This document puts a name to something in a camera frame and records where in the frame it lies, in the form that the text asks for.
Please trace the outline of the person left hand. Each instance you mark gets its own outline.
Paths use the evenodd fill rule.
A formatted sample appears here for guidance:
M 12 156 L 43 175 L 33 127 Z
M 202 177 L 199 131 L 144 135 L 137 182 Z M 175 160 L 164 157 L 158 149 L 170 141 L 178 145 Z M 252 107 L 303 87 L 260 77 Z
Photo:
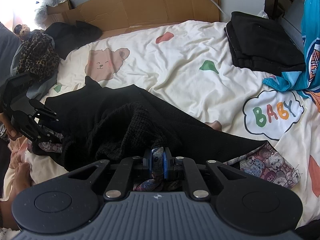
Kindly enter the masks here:
M 7 118 L 7 116 L 4 113 L 0 114 L 0 120 L 1 123 L 4 124 L 6 134 L 11 140 L 15 141 L 18 138 L 22 137 L 22 134 L 14 129 L 13 125 L 11 124 L 11 121 Z

